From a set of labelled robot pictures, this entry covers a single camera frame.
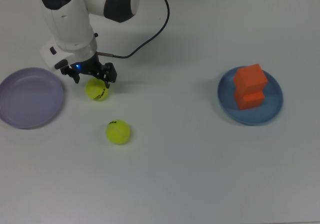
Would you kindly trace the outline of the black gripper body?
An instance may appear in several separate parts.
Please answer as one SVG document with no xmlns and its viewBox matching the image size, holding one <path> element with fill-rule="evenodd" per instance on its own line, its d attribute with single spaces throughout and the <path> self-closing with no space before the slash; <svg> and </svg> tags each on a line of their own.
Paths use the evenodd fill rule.
<svg viewBox="0 0 320 224">
<path fill-rule="evenodd" d="M 97 76 L 100 61 L 97 54 L 94 54 L 86 61 L 71 64 L 70 67 L 78 72 L 78 74 Z"/>
</svg>

